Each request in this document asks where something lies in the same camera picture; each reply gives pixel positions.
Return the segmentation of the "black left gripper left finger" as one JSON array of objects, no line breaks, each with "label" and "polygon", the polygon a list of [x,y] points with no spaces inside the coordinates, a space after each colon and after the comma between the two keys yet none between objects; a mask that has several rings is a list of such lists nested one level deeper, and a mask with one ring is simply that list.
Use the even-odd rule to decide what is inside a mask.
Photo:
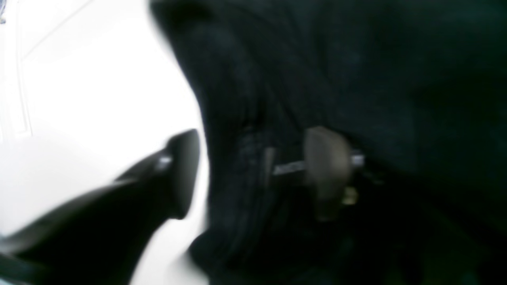
[{"label": "black left gripper left finger", "polygon": [[71,199],[1,240],[11,285],[128,285],[152,235],[191,207],[200,159],[196,129],[101,188]]}]

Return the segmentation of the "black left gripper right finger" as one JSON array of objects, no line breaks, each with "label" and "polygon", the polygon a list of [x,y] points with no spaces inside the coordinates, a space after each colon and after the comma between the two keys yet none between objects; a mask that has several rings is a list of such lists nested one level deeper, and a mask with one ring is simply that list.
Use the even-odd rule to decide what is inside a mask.
[{"label": "black left gripper right finger", "polygon": [[364,155],[347,137],[324,127],[305,131],[303,150],[315,218],[335,220],[343,207],[357,203],[351,183],[364,166]]}]

